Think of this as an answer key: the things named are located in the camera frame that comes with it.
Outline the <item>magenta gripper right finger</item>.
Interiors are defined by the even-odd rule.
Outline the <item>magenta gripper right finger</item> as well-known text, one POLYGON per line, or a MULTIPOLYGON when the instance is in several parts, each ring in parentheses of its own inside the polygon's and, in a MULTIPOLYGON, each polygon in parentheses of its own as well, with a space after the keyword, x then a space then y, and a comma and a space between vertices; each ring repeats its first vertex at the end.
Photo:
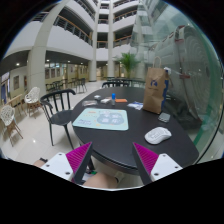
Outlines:
POLYGON ((143 184, 150 184, 150 174, 159 155, 138 143, 133 143, 132 153, 143 184))

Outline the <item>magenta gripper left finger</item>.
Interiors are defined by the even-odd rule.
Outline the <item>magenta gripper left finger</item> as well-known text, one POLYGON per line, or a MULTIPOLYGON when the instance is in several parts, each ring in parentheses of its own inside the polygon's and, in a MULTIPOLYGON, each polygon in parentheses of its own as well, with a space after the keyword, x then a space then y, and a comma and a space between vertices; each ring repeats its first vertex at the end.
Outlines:
POLYGON ((92 143, 88 142, 66 154, 66 158, 74 173, 74 182, 82 183, 82 178, 92 154, 92 143))

